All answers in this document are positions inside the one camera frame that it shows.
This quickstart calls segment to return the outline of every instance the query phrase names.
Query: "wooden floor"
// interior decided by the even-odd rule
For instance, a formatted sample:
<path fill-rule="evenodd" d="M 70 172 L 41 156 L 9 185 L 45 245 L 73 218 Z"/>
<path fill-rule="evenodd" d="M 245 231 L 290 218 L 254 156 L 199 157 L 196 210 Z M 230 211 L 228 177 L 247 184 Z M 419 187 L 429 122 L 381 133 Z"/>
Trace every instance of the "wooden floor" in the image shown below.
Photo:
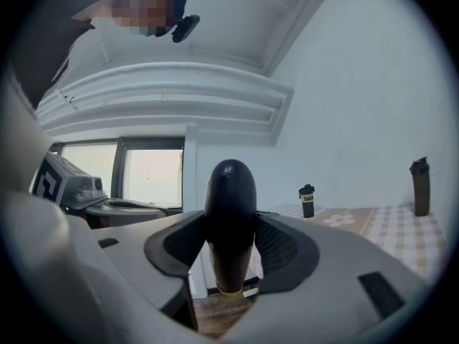
<path fill-rule="evenodd" d="M 194 300 L 194 311 L 199 333 L 209 338 L 224 335 L 254 304 L 242 293 L 234 297 L 222 294 L 210 295 L 203 300 Z"/>

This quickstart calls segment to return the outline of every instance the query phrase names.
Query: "black label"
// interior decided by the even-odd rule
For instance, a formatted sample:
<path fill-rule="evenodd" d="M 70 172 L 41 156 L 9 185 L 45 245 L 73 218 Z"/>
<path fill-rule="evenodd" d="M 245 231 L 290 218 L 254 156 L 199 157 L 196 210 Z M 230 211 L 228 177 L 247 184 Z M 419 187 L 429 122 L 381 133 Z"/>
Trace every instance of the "black label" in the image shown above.
<path fill-rule="evenodd" d="M 106 249 L 107 247 L 113 246 L 114 244 L 118 244 L 118 240 L 114 238 L 106 238 L 106 239 L 101 239 L 98 241 L 98 244 L 100 247 L 103 249 Z"/>
<path fill-rule="evenodd" d="M 35 178 L 32 193 L 40 198 L 56 202 L 59 189 L 62 184 L 62 177 L 56 172 L 49 162 L 44 159 L 37 177 Z"/>

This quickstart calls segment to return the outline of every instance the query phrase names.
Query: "window frame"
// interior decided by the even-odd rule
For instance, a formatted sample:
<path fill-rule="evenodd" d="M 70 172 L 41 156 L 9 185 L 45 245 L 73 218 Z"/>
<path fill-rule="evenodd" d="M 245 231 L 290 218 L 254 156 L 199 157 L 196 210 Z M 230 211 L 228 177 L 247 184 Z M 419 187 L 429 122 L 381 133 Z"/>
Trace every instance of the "window frame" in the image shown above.
<path fill-rule="evenodd" d="M 80 141 L 67 141 L 66 143 L 57 143 L 62 144 L 63 147 L 72 146 L 72 145 L 93 145 L 93 144 L 118 144 L 119 138 L 111 139 L 96 139 L 96 140 L 80 140 Z"/>
<path fill-rule="evenodd" d="M 64 143 L 54 143 L 51 145 L 51 148 L 49 148 L 49 152 L 56 152 L 58 156 L 62 155 L 62 151 L 64 150 Z"/>
<path fill-rule="evenodd" d="M 115 199 L 123 198 L 123 183 L 128 151 L 183 151 L 185 153 L 185 138 L 119 138 L 116 147 L 115 160 L 112 171 L 112 188 L 110 195 Z M 175 214 L 183 210 L 184 200 L 184 162 L 181 162 L 181 207 L 167 208 Z"/>

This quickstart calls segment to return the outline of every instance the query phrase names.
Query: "person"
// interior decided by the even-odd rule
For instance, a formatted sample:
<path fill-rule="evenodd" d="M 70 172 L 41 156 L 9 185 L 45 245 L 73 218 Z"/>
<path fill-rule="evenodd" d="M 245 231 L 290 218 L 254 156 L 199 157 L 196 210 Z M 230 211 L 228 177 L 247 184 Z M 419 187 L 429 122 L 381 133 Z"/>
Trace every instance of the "person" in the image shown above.
<path fill-rule="evenodd" d="M 161 37 L 181 21 L 186 0 L 40 0 L 10 51 L 10 62 L 32 107 L 68 68 L 75 41 L 111 18 L 137 34 Z"/>

